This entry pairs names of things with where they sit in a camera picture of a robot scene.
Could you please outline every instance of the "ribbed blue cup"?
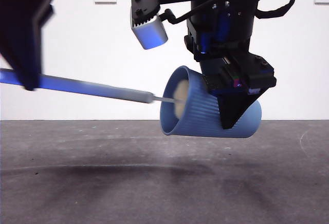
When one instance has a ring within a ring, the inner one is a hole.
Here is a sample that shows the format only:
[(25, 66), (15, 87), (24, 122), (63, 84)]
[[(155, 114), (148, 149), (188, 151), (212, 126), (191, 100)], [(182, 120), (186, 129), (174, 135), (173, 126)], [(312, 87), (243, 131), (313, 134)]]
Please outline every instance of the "ribbed blue cup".
[(173, 98), (178, 83), (189, 81), (188, 98), (180, 119), (175, 116), (173, 103), (162, 102), (160, 110), (161, 128), (166, 135), (249, 138), (259, 128), (262, 109), (254, 102), (232, 129), (222, 128), (217, 98), (207, 92), (202, 75), (186, 66), (178, 68), (170, 77), (163, 97)]

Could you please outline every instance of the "gray floor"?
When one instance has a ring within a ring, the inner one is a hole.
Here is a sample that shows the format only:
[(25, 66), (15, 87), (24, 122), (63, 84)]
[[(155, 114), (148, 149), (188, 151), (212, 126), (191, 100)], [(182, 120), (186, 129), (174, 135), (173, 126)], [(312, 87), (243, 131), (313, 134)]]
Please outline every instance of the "gray floor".
[(246, 140), (156, 121), (4, 121), (2, 223), (329, 223), (329, 121)]

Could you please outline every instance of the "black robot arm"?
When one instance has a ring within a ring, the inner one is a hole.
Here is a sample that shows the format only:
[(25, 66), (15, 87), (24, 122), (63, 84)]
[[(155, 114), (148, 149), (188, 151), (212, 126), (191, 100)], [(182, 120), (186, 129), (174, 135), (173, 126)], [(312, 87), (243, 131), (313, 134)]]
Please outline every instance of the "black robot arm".
[[(191, 11), (176, 18), (160, 5), (191, 1)], [(208, 91), (218, 99), (222, 127), (232, 128), (247, 108), (275, 87), (274, 69), (249, 52), (254, 17), (284, 16), (295, 0), (274, 11), (260, 11), (259, 0), (132, 0), (132, 30), (145, 49), (167, 41), (162, 21), (187, 20), (185, 45), (200, 63)]]

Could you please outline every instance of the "rod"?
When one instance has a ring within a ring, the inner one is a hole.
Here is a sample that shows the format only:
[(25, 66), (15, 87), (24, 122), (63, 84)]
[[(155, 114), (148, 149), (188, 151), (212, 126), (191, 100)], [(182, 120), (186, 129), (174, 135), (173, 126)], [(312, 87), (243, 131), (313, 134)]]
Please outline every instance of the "rod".
[[(0, 83), (22, 85), (13, 70), (4, 68), (0, 69)], [(141, 103), (152, 103), (153, 101), (175, 102), (174, 99), (156, 97), (153, 93), (147, 91), (118, 88), (43, 74), (40, 75), (39, 88)]]

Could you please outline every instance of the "black mount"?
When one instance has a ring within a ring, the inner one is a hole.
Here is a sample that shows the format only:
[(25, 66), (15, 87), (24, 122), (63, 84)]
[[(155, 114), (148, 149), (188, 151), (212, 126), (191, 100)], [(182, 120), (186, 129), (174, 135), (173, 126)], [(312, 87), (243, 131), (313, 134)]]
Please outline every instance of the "black mount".
[(254, 17), (283, 16), (295, 0), (274, 11), (258, 10), (259, 0), (132, 0), (133, 23), (146, 23), (161, 4), (186, 1), (192, 7), (186, 18), (176, 19), (169, 9), (160, 18), (172, 24), (187, 20), (186, 48), (200, 63), (209, 93), (218, 99), (222, 127), (232, 128), (277, 82), (271, 65), (249, 52)]

